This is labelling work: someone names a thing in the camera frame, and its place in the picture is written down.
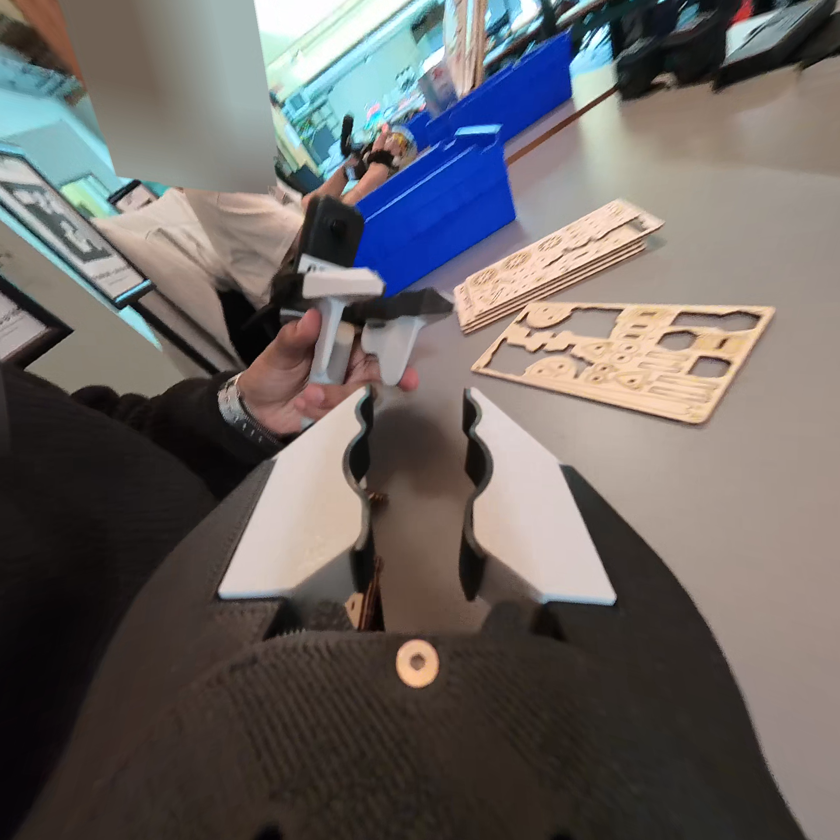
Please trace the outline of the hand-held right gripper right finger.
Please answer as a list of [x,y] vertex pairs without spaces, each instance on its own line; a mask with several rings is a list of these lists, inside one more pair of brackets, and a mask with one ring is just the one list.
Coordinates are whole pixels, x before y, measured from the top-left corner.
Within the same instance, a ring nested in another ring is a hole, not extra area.
[[613,606],[616,592],[559,459],[475,387],[463,394],[467,601]]

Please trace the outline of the stack of wooden puzzle sheets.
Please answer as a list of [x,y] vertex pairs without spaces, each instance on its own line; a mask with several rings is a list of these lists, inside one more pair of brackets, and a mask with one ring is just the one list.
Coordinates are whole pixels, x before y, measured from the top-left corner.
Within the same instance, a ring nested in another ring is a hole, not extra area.
[[641,254],[665,221],[622,198],[468,276],[454,289],[464,335]]

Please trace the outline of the black laptop bag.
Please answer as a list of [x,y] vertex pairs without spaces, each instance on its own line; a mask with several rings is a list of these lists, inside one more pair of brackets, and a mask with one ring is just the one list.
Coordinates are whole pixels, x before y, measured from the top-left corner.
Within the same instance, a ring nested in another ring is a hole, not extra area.
[[795,2],[773,11],[721,63],[712,88],[718,91],[788,64],[834,15],[836,2]]

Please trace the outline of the cut-out wooden puzzle sheet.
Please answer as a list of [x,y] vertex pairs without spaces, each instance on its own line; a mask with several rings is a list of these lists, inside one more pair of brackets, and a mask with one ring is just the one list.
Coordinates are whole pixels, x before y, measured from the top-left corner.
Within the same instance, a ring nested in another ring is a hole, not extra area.
[[775,313],[767,306],[535,301],[471,371],[699,426]]

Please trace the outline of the person's left hand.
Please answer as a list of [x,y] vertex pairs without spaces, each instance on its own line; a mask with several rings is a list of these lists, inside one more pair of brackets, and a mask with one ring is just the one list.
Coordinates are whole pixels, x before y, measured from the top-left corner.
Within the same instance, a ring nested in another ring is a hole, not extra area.
[[321,320],[317,309],[309,309],[299,320],[288,322],[238,378],[245,409],[276,436],[297,434],[304,420],[316,422],[361,387],[383,384],[377,359],[362,351],[359,339],[353,341],[340,384],[314,381],[311,368]]

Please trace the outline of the upright cardboard board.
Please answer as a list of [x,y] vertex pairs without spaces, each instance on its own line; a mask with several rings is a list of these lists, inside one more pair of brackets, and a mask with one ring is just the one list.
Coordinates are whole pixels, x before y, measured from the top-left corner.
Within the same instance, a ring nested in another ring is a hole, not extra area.
[[458,99],[483,82],[487,52],[487,1],[446,1],[444,56]]

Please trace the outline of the grey desk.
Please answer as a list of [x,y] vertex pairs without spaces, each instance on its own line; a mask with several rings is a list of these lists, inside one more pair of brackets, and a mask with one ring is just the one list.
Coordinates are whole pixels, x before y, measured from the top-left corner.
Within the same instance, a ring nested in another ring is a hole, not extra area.
[[418,392],[384,395],[371,436],[385,627],[480,625],[457,553],[477,386],[578,469],[668,564],[717,636],[765,756],[810,838],[838,838],[838,58],[721,91],[611,96],[535,146],[511,143],[514,224],[426,276],[473,272],[624,198],[665,225],[647,252],[557,297],[764,305],[776,312],[710,421],[670,423],[472,375],[506,322],[422,331]]

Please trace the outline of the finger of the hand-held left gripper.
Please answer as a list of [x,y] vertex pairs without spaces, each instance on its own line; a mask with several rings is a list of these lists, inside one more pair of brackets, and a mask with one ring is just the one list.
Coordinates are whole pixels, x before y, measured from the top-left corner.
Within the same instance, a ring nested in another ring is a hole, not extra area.
[[370,269],[329,269],[308,272],[301,296],[307,310],[316,309],[321,326],[314,349],[309,381],[341,385],[355,342],[355,327],[343,320],[347,307],[380,298],[382,278]]
[[433,288],[404,290],[356,306],[354,316],[362,326],[360,346],[376,358],[384,385],[400,384],[419,333],[448,318],[454,308],[451,296]]

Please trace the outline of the black backpack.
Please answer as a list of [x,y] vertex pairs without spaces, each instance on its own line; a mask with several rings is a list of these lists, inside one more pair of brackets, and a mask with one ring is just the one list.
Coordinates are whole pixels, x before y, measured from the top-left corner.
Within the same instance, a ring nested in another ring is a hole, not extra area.
[[664,74],[680,87],[710,80],[726,57],[727,29],[725,20],[711,16],[638,39],[615,62],[617,94],[625,101],[642,98]]

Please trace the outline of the small blue plastic bin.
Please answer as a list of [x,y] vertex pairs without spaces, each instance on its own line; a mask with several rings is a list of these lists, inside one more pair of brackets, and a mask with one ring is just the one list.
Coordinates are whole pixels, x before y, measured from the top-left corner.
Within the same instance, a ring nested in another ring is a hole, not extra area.
[[499,124],[458,129],[361,200],[353,263],[392,296],[467,251],[517,214]]

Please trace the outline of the large framed tag poster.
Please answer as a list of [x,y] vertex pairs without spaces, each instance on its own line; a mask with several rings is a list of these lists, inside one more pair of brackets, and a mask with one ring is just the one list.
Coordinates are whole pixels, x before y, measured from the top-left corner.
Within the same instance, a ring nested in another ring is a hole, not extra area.
[[118,310],[155,290],[154,283],[54,187],[16,146],[1,146],[4,211]]

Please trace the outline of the silver wristwatch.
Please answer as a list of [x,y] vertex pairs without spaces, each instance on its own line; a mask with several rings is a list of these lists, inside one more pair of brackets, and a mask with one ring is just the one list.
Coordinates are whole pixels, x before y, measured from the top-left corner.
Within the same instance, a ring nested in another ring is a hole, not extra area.
[[240,391],[238,380],[242,374],[232,375],[217,392],[218,411],[228,426],[251,444],[264,450],[277,451],[279,438],[250,412]]

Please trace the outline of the small framed poster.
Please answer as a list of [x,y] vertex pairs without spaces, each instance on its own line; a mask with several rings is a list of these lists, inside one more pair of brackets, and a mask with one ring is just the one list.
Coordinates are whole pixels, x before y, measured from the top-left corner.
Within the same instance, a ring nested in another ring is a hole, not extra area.
[[146,183],[133,179],[108,195],[108,204],[119,214],[136,211],[156,202],[158,193]]

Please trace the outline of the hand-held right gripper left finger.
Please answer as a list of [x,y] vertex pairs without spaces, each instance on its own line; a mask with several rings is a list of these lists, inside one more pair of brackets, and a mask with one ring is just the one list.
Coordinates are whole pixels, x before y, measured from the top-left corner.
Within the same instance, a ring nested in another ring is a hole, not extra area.
[[217,589],[223,601],[347,601],[375,572],[370,386],[355,391],[271,461]]

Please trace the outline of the large blue plastic bin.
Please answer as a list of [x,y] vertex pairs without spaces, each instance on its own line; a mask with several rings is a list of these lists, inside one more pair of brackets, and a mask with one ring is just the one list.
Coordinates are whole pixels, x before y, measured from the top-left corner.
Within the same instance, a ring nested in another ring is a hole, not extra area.
[[503,143],[528,129],[572,98],[572,37],[562,32],[484,81],[469,95],[433,118],[426,111],[407,128],[420,151],[457,130],[496,125]]

